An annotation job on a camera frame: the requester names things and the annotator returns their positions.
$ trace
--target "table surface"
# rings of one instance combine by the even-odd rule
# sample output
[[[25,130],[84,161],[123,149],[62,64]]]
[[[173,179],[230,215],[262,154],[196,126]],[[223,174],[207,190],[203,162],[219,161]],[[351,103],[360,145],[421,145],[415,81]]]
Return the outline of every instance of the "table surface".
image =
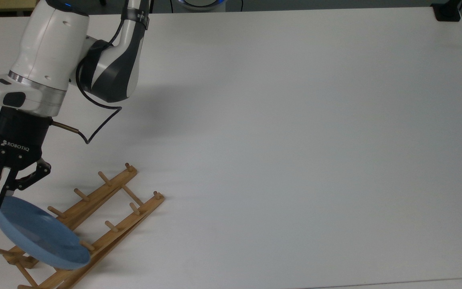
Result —
[[[90,18],[103,39],[119,22]],[[0,73],[25,25],[0,18]],[[99,170],[130,162],[130,189],[166,196],[80,287],[462,278],[462,22],[431,8],[154,14],[140,66],[93,143],[50,128],[52,173],[16,192],[63,210],[73,188],[90,192]],[[88,134],[110,113],[71,87],[55,120]],[[130,213],[114,198],[82,238]],[[0,247],[11,247],[2,232]],[[24,282],[0,258],[0,288]]]

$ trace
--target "silver metal ring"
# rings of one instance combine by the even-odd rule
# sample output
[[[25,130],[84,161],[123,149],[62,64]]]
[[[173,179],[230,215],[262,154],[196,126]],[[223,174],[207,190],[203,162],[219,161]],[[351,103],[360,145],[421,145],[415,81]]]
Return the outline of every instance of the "silver metal ring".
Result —
[[[10,77],[11,79],[13,79],[13,80],[15,80],[17,82],[20,82],[20,83],[26,85],[26,86],[29,86],[31,88],[35,88],[37,90],[40,90],[42,92],[47,92],[47,93],[51,93],[51,94],[60,94],[60,95],[64,95],[65,92],[66,92],[66,90],[59,90],[59,89],[52,88],[52,87],[44,85],[44,84],[40,84],[40,83],[35,82],[33,80],[29,80],[26,77],[22,77],[22,76],[18,75],[17,73],[13,72],[13,71],[9,71],[8,77]]]

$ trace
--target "wooden peg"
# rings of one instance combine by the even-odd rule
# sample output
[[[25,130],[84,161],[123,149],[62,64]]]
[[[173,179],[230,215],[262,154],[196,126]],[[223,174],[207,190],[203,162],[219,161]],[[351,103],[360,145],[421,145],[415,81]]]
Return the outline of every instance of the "wooden peg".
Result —
[[[154,191],[153,194],[154,194],[155,199],[161,199],[162,198],[162,194],[160,194],[159,192]]]
[[[125,163],[125,166],[128,169],[128,172],[133,172],[133,168],[128,163]]]
[[[10,251],[6,251],[6,250],[3,250],[3,249],[0,249],[0,254],[4,255],[4,256],[16,256],[16,255],[18,255],[18,253],[16,253],[16,252],[10,252]]]
[[[26,285],[18,285],[17,289],[39,289],[38,287],[31,287]]]
[[[86,195],[83,194],[78,188],[74,189],[74,192],[81,198],[83,201],[90,201],[90,198]]]
[[[97,174],[101,177],[101,179],[103,179],[108,187],[111,187],[110,180],[103,174],[103,172],[98,172]]]
[[[117,227],[115,227],[112,223],[110,223],[110,221],[106,221],[104,222],[104,224],[107,225],[108,228],[110,228],[112,232],[117,233],[119,231],[119,229],[117,229]]]
[[[140,201],[140,199],[138,197],[136,197],[136,195],[126,186],[126,185],[122,185],[122,189],[124,189],[124,191],[133,199],[133,201],[135,201],[139,206],[143,205],[144,203],[142,201]]]
[[[59,210],[55,209],[53,206],[47,207],[48,210],[50,210],[53,214],[56,214],[60,218],[66,218],[66,215],[60,212]]]
[[[140,215],[140,211],[136,208],[136,205],[134,203],[130,203],[130,207],[133,209],[135,215]]]
[[[85,242],[83,240],[79,240],[79,245],[82,245],[83,247],[88,249],[88,251],[94,251],[95,250],[94,246],[90,245],[89,243],[87,243],[87,242]]]
[[[22,265],[19,262],[15,263],[15,267],[17,267],[17,269],[19,269],[19,271],[22,273],[24,278],[26,278],[26,280],[28,280],[28,282],[30,282],[31,286],[33,286],[33,287],[38,287],[39,286],[37,284],[37,282],[35,282],[35,280],[33,280],[33,278],[28,273],[28,271],[26,271],[26,269],[24,269],[24,267],[22,267]]]

